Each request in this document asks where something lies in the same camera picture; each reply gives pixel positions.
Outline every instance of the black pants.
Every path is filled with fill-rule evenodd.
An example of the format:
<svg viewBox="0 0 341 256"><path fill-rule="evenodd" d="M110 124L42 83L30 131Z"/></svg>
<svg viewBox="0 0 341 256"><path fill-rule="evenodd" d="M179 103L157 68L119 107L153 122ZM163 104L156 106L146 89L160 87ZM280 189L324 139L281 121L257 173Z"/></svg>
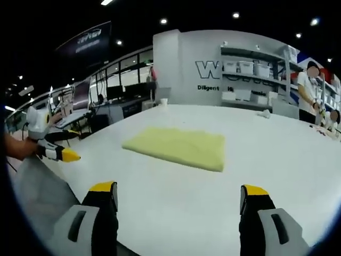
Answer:
<svg viewBox="0 0 341 256"><path fill-rule="evenodd" d="M305 121L307 123L315 124L316 117L313 114L310 114L309 112L300 109L299 110L299 119L301 121Z"/></svg>

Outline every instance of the black ceiling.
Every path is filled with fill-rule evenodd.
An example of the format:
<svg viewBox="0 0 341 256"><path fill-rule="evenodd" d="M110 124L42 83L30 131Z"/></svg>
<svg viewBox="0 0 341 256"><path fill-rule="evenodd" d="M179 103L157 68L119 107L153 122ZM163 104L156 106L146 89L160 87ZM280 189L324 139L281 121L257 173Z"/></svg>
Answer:
<svg viewBox="0 0 341 256"><path fill-rule="evenodd" d="M152 36L171 29L180 31L227 29L256 33L288 43L341 77L340 13L333 3L298 7L287 2L266 1L178 1L115 0L102 6L102 0L11 1L10 61L8 85L16 83L35 87L32 96L46 92L50 86L66 85L74 74L61 74L54 63L53 51L60 44L100 23L112 21L112 36L121 39L123 47L113 45L114 60L152 44ZM234 11L240 19L232 19ZM159 24L167 18L168 25ZM310 26L320 17L317 26ZM302 33L297 39L296 33ZM17 107L28 98L17 94L7 97L8 105Z"/></svg>

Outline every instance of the cup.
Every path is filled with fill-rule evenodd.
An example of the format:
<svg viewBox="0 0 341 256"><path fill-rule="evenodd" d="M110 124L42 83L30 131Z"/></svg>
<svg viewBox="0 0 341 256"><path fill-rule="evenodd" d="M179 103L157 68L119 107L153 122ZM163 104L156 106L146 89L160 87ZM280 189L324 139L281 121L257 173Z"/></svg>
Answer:
<svg viewBox="0 0 341 256"><path fill-rule="evenodd" d="M167 98L160 99L160 102L161 102L161 106L166 106L168 103L168 99Z"/></svg>

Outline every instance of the yellow towel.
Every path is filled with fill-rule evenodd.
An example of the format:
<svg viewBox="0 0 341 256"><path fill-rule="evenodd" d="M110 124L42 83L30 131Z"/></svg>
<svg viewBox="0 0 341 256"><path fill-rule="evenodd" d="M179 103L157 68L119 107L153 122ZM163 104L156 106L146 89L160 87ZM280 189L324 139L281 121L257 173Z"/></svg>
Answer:
<svg viewBox="0 0 341 256"><path fill-rule="evenodd" d="M122 147L166 161L222 172L224 144L222 135L149 127L125 141Z"/></svg>

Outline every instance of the white table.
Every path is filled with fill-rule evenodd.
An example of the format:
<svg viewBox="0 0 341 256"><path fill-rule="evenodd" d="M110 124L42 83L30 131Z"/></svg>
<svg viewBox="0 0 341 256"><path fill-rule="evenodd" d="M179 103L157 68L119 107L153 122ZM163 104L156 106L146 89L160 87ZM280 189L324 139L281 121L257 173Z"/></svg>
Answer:
<svg viewBox="0 0 341 256"><path fill-rule="evenodd" d="M123 150L147 126L223 134L222 173ZM110 125L74 147L81 160L60 163L76 197L118 182L118 241L140 255L239 255L240 186L261 186L302 227L309 245L330 225L341 198L339 142L307 123L254 111L169 105Z"/></svg>

